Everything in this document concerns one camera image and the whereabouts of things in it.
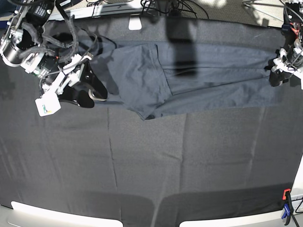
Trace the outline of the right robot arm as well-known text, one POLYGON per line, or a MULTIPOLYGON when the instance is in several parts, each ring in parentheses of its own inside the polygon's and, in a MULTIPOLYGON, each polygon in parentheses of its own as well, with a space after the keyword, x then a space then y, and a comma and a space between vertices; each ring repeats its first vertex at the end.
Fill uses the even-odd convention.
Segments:
POLYGON ((65 12, 67 4, 61 0, 14 0, 12 4, 17 10, 1 38, 0 54, 6 65, 22 67, 39 79, 40 97, 35 100, 39 115, 56 113, 61 102, 93 108, 96 101, 106 101, 107 89, 90 66, 91 48, 79 52, 78 28, 65 12), (54 9, 71 34, 69 43, 45 30, 54 9))

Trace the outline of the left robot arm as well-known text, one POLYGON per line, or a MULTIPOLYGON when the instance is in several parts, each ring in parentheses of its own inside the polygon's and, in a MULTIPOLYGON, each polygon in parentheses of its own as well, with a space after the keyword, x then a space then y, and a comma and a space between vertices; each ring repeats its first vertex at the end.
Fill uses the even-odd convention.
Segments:
POLYGON ((286 83, 292 76, 303 83, 303 2, 301 0, 280 1, 284 7, 282 32, 293 37, 287 48, 281 48, 273 59, 269 83, 277 87, 286 83))

